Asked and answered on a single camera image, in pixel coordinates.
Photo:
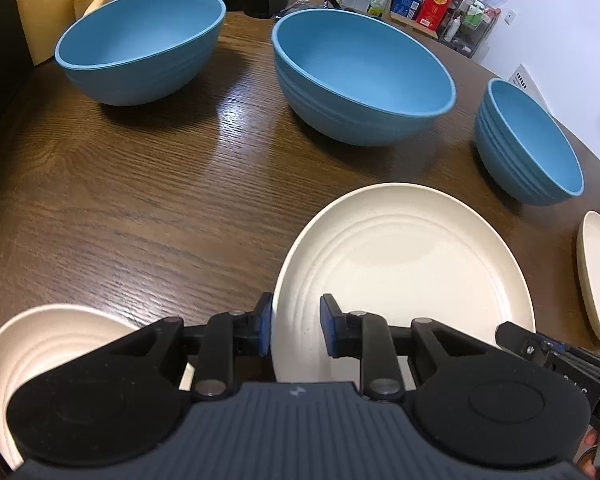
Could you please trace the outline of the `operator hand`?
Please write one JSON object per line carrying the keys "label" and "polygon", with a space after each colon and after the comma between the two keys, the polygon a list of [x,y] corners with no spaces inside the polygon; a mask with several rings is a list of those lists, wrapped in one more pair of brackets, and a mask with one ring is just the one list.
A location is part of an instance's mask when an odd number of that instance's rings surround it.
{"label": "operator hand", "polygon": [[597,469],[594,466],[594,457],[599,436],[600,434],[595,429],[590,428],[588,430],[580,445],[582,454],[577,460],[578,467],[591,479],[596,479],[598,476]]}

